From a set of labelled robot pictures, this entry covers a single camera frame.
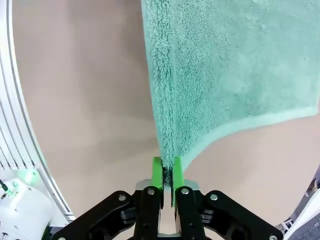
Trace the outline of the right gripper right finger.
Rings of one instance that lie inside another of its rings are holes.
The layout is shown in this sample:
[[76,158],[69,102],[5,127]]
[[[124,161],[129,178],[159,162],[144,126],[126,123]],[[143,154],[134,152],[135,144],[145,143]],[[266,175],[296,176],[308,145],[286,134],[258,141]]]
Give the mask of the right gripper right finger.
[[180,157],[173,161],[172,193],[177,227],[184,240],[206,240],[205,229],[224,240],[281,240],[283,234],[219,190],[202,194],[187,185]]

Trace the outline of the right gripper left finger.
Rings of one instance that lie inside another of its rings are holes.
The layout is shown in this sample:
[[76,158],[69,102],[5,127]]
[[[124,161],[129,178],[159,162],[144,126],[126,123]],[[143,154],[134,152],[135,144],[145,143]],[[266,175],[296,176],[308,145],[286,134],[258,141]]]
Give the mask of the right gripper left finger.
[[135,227],[132,239],[158,238],[160,210],[163,207],[163,166],[160,157],[152,159],[152,176],[133,194],[118,190],[57,231],[53,240],[112,240]]

